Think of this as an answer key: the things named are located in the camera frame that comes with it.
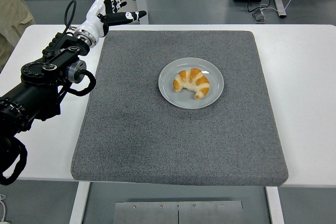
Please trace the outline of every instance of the robotic arm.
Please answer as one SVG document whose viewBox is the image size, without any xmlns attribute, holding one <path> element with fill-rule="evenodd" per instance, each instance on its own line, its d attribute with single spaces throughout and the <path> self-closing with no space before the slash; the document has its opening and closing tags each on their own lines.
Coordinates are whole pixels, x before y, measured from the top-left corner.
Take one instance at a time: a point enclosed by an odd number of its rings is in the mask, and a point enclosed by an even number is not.
<svg viewBox="0 0 336 224">
<path fill-rule="evenodd" d="M 118 13 L 126 4 L 122 0 L 96 0 L 86 21 L 77 28 L 71 27 L 70 21 L 64 32 L 57 33 L 42 51 L 42 58 L 21 68 L 21 83 L 0 97 L 0 184 L 14 182 L 27 162 L 25 145 L 15 134 L 28 131 L 34 119 L 44 121 L 60 115 L 60 103 L 66 93 L 83 96 L 95 87 L 93 74 L 78 56 L 87 55 L 99 38 L 108 33 L 109 26 L 128 24 L 146 15 L 145 11 Z M 84 76 L 90 80 L 87 88 L 81 91 L 70 88 Z M 18 156 L 13 174 L 6 178 L 3 172 Z"/>
</svg>

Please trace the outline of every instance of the gray felt mat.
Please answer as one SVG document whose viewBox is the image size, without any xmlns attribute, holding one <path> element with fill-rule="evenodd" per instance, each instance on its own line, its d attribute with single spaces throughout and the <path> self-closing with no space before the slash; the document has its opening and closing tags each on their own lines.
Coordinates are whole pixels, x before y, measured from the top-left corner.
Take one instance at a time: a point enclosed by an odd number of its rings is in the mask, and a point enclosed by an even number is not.
<svg viewBox="0 0 336 224">
<path fill-rule="evenodd" d="M 185 57 L 207 60 L 223 75 L 223 93 L 208 107 L 183 110 L 159 91 L 162 69 Z M 279 186 L 288 178 L 283 156 L 251 32 L 109 32 L 74 179 Z"/>
</svg>

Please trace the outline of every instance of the croissant crust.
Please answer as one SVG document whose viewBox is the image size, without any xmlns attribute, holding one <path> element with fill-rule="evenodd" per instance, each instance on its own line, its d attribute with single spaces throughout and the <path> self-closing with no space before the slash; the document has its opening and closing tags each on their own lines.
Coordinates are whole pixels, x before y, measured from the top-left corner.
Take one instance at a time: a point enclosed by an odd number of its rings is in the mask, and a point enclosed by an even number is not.
<svg viewBox="0 0 336 224">
<path fill-rule="evenodd" d="M 183 88 L 196 92 L 195 99 L 205 97 L 210 88 L 210 82 L 198 68 L 179 72 L 173 81 L 174 90 L 180 92 Z"/>
</svg>

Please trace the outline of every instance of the round plate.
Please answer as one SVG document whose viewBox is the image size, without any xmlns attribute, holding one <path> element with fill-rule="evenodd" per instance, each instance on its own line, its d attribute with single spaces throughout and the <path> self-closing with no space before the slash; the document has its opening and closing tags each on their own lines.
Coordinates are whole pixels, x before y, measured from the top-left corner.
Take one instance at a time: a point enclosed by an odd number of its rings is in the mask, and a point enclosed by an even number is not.
<svg viewBox="0 0 336 224">
<path fill-rule="evenodd" d="M 176 75 L 190 68 L 198 68 L 210 82 L 209 93 L 201 98 L 195 99 L 195 92 L 182 89 L 175 92 L 173 81 Z M 224 80 L 221 72 L 210 62 L 199 58 L 182 58 L 169 63 L 161 71 L 159 76 L 159 89 L 163 97 L 171 104 L 183 109 L 200 109 L 215 102 L 224 88 Z"/>
</svg>

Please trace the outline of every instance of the beige pants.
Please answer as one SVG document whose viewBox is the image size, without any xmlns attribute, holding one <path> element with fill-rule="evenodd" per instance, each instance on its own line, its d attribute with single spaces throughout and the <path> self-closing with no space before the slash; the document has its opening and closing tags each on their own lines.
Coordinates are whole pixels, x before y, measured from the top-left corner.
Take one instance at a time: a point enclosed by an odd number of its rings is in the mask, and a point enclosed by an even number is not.
<svg viewBox="0 0 336 224">
<path fill-rule="evenodd" d="M 25 29 L 34 24 L 24 0 L 0 0 L 0 72 Z"/>
</svg>

